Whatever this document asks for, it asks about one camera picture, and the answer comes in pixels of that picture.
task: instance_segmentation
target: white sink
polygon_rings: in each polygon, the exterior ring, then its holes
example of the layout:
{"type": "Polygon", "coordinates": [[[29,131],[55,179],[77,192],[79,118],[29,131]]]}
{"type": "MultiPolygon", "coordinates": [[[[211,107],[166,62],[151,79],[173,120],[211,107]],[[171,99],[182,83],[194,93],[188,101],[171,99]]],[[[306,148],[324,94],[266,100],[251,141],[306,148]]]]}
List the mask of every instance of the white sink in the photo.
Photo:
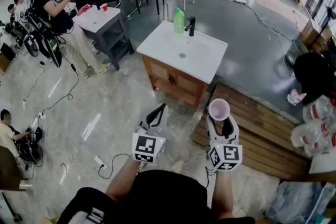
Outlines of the white sink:
{"type": "Polygon", "coordinates": [[[226,48],[227,43],[198,31],[193,37],[175,33],[174,24],[164,20],[137,51],[210,84],[226,48]]]}

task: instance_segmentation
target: black faucet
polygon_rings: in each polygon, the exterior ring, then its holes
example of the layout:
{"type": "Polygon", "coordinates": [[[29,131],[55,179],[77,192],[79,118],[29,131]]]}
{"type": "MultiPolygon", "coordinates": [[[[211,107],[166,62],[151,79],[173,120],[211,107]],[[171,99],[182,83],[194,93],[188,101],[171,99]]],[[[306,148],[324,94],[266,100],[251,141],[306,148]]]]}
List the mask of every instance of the black faucet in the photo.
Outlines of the black faucet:
{"type": "Polygon", "coordinates": [[[194,31],[195,31],[195,24],[196,24],[196,18],[195,17],[190,17],[188,18],[190,21],[190,24],[184,29],[184,31],[188,31],[189,29],[189,36],[193,37],[194,36],[194,31]]]}

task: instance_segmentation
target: shoe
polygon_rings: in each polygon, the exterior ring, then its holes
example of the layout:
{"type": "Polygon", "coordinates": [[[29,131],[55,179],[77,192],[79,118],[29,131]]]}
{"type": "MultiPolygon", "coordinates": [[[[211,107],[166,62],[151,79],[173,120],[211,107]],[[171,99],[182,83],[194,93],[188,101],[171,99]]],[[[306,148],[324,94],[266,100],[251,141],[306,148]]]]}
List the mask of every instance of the shoe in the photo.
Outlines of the shoe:
{"type": "Polygon", "coordinates": [[[82,74],[82,77],[87,79],[90,76],[90,71],[92,67],[89,66],[89,68],[82,74]]]}
{"type": "Polygon", "coordinates": [[[96,71],[97,76],[103,75],[105,72],[107,72],[111,68],[111,63],[103,63],[102,69],[99,69],[96,71]]]}

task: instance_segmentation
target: plastic cup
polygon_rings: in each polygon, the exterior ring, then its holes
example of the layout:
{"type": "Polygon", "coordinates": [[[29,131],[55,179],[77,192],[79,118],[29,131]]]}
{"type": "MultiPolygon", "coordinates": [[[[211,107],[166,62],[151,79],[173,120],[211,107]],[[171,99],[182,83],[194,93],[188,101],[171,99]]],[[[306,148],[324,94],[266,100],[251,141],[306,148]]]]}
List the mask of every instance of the plastic cup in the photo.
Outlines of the plastic cup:
{"type": "Polygon", "coordinates": [[[215,99],[210,103],[208,113],[215,121],[223,121],[230,115],[230,106],[224,99],[215,99]]]}
{"type": "Polygon", "coordinates": [[[103,4],[103,5],[101,5],[101,7],[103,8],[103,11],[107,11],[107,9],[108,9],[107,4],[103,4]]]}

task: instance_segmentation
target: soap bottle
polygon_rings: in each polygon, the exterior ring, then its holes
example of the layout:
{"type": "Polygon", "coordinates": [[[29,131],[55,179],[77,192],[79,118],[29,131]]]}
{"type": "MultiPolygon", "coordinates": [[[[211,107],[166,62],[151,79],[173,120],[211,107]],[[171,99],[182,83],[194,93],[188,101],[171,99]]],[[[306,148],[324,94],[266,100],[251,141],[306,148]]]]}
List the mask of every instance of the soap bottle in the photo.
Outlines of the soap bottle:
{"type": "Polygon", "coordinates": [[[184,33],[184,13],[179,8],[175,8],[174,31],[184,33]]]}

